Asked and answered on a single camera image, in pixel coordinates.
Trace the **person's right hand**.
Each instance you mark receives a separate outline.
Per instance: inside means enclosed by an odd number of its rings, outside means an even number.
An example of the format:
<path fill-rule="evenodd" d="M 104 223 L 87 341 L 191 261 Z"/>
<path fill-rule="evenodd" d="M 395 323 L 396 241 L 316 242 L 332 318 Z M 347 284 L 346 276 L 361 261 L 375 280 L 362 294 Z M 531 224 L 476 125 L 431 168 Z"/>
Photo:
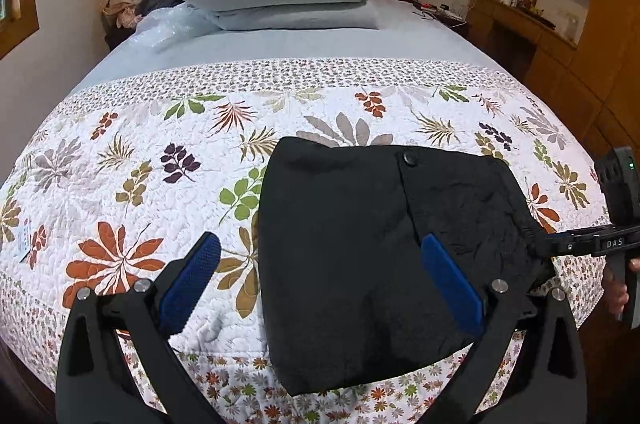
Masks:
<path fill-rule="evenodd" d="M 627 319 L 638 326 L 639 258 L 624 260 L 623 255 L 606 259 L 602 287 L 608 312 L 617 320 Z"/>

